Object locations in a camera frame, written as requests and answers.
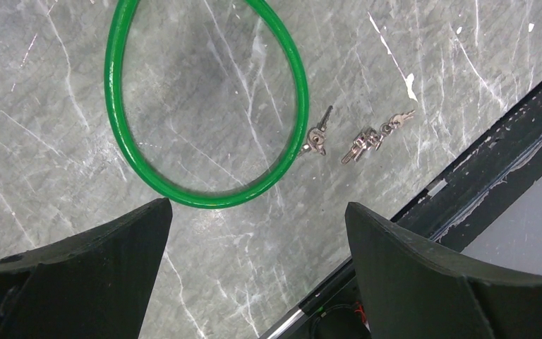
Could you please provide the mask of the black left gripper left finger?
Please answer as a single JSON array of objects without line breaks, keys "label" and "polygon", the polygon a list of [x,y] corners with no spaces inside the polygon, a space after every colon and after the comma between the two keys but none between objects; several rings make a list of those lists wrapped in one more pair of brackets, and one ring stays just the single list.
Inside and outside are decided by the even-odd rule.
[{"label": "black left gripper left finger", "polygon": [[0,259],[0,338],[137,338],[172,221],[168,199]]}]

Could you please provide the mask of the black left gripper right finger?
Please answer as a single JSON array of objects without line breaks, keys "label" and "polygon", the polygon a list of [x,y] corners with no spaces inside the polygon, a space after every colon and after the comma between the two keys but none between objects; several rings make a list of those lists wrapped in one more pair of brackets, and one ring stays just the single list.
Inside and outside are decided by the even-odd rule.
[{"label": "black left gripper right finger", "polygon": [[360,203],[345,224],[373,338],[542,338],[542,275],[470,258]]}]

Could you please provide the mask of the silver key bunch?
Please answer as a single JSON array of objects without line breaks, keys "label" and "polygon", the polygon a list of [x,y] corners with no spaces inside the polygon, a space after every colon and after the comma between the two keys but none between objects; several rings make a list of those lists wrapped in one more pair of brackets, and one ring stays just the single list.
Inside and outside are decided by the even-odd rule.
[{"label": "silver key bunch", "polygon": [[341,159],[341,163],[346,165],[351,161],[358,162],[365,152],[378,150],[384,140],[395,130],[401,128],[404,122],[410,120],[414,114],[414,109],[395,114],[385,123],[381,124],[378,129],[374,129],[373,127],[363,129],[352,141],[351,147],[348,153]]}]

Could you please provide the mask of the small silver key pair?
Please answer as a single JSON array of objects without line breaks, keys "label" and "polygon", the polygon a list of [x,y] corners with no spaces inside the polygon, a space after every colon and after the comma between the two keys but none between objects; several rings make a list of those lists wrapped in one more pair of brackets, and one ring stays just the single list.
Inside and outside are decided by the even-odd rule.
[{"label": "small silver key pair", "polygon": [[322,156],[326,156],[325,142],[327,140],[327,123],[333,111],[333,106],[330,105],[322,116],[321,120],[307,133],[304,144],[298,153],[298,157],[309,152],[316,152]]}]

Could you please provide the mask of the green cable lock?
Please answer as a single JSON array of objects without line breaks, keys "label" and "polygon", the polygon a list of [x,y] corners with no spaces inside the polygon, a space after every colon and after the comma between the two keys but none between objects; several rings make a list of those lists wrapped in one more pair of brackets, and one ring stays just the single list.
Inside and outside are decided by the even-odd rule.
[{"label": "green cable lock", "polygon": [[296,43],[287,27],[266,1],[249,1],[248,5],[275,36],[289,63],[296,98],[295,125],[278,163],[255,184],[234,193],[213,196],[181,188],[163,176],[144,158],[131,133],[124,110],[122,75],[129,32],[139,1],[119,1],[107,39],[104,55],[104,101],[112,134],[131,169],[153,190],[184,206],[200,209],[223,209],[245,204],[272,188],[288,172],[297,158],[308,126],[310,95],[308,79]]}]

